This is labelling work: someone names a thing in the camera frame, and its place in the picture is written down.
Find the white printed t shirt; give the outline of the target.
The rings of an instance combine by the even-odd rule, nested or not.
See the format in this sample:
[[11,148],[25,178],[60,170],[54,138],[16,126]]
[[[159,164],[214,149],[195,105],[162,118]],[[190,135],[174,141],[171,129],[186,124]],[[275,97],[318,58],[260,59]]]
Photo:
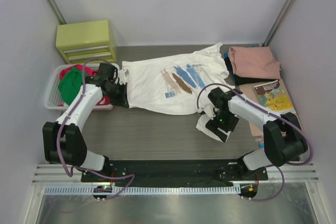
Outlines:
[[190,115],[210,103],[210,90],[231,88],[221,42],[189,54],[123,61],[130,108],[168,115]]

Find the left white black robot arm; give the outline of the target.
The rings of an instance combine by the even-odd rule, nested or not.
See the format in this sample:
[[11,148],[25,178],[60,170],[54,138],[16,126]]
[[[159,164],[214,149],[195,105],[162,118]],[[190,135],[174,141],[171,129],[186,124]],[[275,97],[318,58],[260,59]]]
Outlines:
[[44,155],[46,161],[61,164],[69,177],[73,169],[111,179],[111,167],[106,156],[88,150],[82,136],[83,126],[91,111],[103,97],[112,106],[128,108],[127,78],[129,72],[104,61],[92,76],[82,69],[80,88],[68,109],[54,122],[43,126]]

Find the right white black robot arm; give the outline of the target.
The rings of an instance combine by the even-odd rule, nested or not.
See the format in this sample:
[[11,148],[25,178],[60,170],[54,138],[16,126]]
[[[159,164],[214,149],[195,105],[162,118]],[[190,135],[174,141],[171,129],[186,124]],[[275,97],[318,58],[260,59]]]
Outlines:
[[307,140],[293,113],[273,112],[236,89],[224,92],[215,88],[207,97],[210,103],[202,109],[205,128],[221,142],[226,142],[239,118],[262,131],[264,147],[237,160],[237,171],[242,178],[250,178],[267,166],[280,167],[308,151]]

